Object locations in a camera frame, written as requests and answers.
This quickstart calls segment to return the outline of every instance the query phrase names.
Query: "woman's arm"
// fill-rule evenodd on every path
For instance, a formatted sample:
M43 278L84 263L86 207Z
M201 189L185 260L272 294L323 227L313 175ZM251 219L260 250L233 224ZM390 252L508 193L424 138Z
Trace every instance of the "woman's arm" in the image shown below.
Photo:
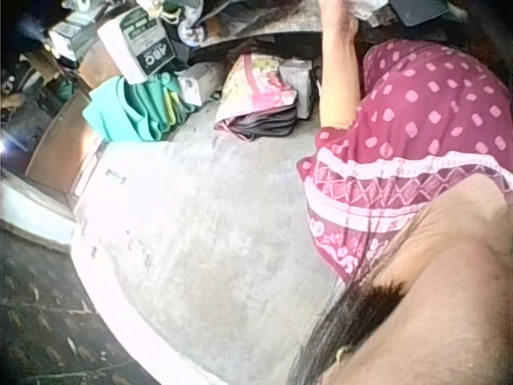
M360 103L354 37L358 21L345 0L319 0L322 19L321 126L348 128Z

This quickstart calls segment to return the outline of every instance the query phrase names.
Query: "dark floor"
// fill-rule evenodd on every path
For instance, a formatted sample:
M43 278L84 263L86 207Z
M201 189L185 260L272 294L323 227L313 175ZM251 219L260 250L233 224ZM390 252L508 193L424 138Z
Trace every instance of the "dark floor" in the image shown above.
M68 255L4 229L0 252L0 357L7 383L157 384L95 312Z

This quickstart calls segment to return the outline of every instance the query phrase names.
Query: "gray folded cloth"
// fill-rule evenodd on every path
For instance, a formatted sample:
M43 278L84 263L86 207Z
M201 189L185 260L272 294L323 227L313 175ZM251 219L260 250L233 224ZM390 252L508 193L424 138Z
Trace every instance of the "gray folded cloth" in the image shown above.
M287 136L297 122L297 107L276 107L225 120L216 129L232 132L239 139L252 141L262 136Z

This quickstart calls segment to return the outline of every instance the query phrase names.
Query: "hand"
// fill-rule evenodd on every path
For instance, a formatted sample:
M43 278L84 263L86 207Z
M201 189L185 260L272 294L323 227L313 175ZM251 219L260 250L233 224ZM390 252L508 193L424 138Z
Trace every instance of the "hand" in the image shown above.
M349 39L358 32L358 20L347 9L347 0L319 0L323 32L336 31Z

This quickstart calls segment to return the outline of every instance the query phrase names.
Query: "woman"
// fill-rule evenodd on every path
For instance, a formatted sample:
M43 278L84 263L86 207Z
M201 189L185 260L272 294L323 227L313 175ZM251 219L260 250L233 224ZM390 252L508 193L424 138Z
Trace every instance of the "woman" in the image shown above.
M345 293L289 383L510 383L507 89L463 53L391 41L367 53L361 101L357 21L344 0L320 5L323 128L298 168Z

